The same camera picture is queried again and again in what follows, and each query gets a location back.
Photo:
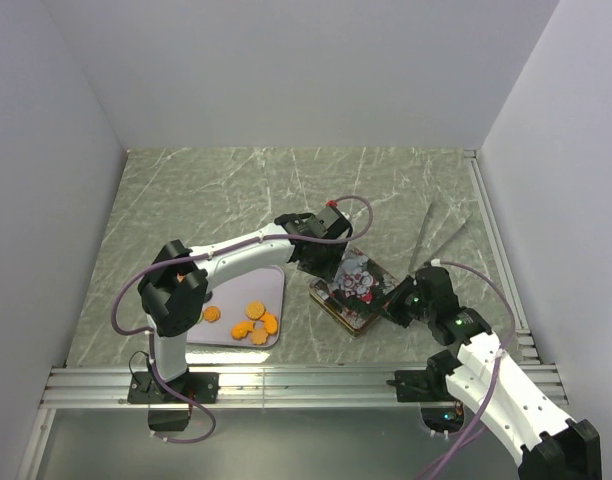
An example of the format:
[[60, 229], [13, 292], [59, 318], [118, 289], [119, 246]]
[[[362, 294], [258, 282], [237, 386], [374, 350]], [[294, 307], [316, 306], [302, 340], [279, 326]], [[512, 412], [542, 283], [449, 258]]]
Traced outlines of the gold tin lid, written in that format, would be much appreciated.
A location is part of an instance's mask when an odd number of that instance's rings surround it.
[[398, 284], [398, 280], [372, 258], [355, 247], [349, 247], [331, 282], [315, 279], [310, 289], [335, 293], [343, 298], [355, 297], [381, 316], [382, 299]]

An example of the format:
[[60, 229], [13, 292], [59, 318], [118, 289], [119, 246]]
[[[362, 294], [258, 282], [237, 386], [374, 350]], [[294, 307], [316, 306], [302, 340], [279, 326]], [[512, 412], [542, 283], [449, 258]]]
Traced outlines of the gold cookie tin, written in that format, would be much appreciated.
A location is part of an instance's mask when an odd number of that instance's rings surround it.
[[357, 338], [378, 321], [379, 315], [355, 297], [343, 298], [324, 290], [310, 289], [310, 298], [319, 305], [347, 333]]

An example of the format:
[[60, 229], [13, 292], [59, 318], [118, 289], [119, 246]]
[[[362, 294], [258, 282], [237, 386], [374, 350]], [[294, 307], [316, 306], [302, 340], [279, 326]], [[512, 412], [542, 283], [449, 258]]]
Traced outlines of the metal tongs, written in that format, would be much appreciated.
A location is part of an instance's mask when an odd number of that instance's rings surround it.
[[408, 265], [412, 274], [424, 262], [438, 257], [466, 231], [472, 213], [455, 214], [449, 206], [433, 198], [427, 205], [416, 235]]

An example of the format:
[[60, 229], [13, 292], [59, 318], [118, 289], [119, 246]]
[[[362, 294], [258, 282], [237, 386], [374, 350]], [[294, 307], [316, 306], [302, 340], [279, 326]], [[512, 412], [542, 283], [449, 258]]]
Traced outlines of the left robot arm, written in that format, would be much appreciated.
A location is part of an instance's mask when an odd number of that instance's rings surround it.
[[141, 305], [154, 330], [153, 392], [179, 400], [187, 389], [187, 332], [200, 320], [206, 296], [216, 287], [259, 268], [295, 263], [330, 280], [353, 227], [336, 205], [318, 214], [284, 214], [260, 230], [214, 245], [190, 248], [175, 240], [155, 259], [156, 270], [139, 281]]

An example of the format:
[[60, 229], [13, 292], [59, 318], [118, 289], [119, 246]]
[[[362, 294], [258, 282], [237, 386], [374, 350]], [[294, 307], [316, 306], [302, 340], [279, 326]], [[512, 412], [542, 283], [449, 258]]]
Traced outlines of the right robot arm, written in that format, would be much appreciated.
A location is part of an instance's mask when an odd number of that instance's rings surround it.
[[443, 351], [425, 370], [429, 393], [452, 398], [474, 417], [450, 449], [421, 473], [437, 478], [453, 456], [478, 437], [484, 425], [505, 447], [522, 479], [599, 479], [600, 435], [553, 403], [508, 354], [508, 342], [453, 290], [449, 262], [432, 260], [407, 276], [381, 307], [392, 322], [427, 324]]

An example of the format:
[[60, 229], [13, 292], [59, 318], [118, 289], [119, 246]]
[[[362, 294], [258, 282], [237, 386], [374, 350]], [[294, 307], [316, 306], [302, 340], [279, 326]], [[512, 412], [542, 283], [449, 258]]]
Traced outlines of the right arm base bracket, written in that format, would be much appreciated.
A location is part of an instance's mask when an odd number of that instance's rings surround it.
[[431, 436], [459, 436], [467, 423], [464, 404], [451, 396], [439, 378], [427, 370], [396, 370], [386, 380], [398, 403], [420, 406], [421, 427]]

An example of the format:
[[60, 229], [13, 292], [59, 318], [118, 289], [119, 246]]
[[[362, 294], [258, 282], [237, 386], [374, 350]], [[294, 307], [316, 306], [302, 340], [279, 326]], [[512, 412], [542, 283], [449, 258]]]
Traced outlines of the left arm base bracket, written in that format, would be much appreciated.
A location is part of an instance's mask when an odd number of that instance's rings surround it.
[[217, 372], [186, 371], [164, 387], [152, 373], [150, 356], [145, 351], [135, 352], [130, 357], [128, 368], [130, 382], [126, 402], [149, 408], [147, 422], [154, 436], [164, 439], [184, 432], [195, 410], [203, 411], [210, 420], [209, 431], [203, 437], [214, 432], [216, 420], [206, 405], [217, 401]]

